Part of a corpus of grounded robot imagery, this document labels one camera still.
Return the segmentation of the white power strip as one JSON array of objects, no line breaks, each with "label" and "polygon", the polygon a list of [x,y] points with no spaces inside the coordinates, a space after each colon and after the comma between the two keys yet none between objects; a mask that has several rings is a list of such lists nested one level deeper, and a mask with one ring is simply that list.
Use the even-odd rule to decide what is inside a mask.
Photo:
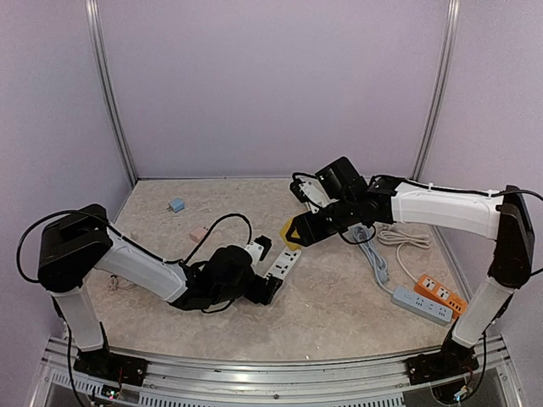
[{"label": "white power strip", "polygon": [[300,249],[290,250],[288,247],[285,247],[268,268],[265,278],[274,277],[284,282],[298,264],[301,254],[302,251]]}]

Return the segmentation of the yellow cube socket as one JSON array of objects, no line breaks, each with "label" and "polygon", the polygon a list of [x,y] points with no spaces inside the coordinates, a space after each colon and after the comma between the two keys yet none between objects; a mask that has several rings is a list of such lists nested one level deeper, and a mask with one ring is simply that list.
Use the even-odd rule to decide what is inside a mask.
[{"label": "yellow cube socket", "polygon": [[298,230],[294,224],[294,217],[287,220],[279,232],[279,236],[284,241],[286,247],[290,251],[299,250],[302,248],[300,245],[300,236]]}]

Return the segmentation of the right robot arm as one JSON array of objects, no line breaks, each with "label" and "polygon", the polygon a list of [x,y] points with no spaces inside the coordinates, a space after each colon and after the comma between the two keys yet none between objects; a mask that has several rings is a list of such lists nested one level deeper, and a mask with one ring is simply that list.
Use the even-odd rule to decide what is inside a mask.
[{"label": "right robot arm", "polygon": [[487,276],[467,310],[456,320],[434,357],[434,369],[452,376],[486,328],[506,310],[515,291],[536,272],[535,233],[523,199],[526,191],[477,191],[425,185],[406,178],[376,175],[365,180],[346,158],[336,159],[313,179],[325,193],[315,203],[293,174],[291,192],[312,209],[288,220],[280,231],[290,247],[310,247],[357,224],[418,223],[466,231],[495,242]]}]

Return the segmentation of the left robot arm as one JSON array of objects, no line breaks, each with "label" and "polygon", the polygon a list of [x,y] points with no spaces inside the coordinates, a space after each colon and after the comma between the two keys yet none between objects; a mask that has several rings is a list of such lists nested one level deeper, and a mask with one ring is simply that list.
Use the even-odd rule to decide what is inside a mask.
[{"label": "left robot arm", "polygon": [[102,377],[119,368],[115,353],[85,287],[92,270],[118,276],[182,311],[222,312],[237,299],[268,305],[284,278],[260,276],[255,267],[272,245],[250,238],[243,247],[218,248],[209,259],[189,263],[162,259],[116,230],[105,208],[91,204],[49,216],[44,226],[37,280],[50,293],[84,360]]}]

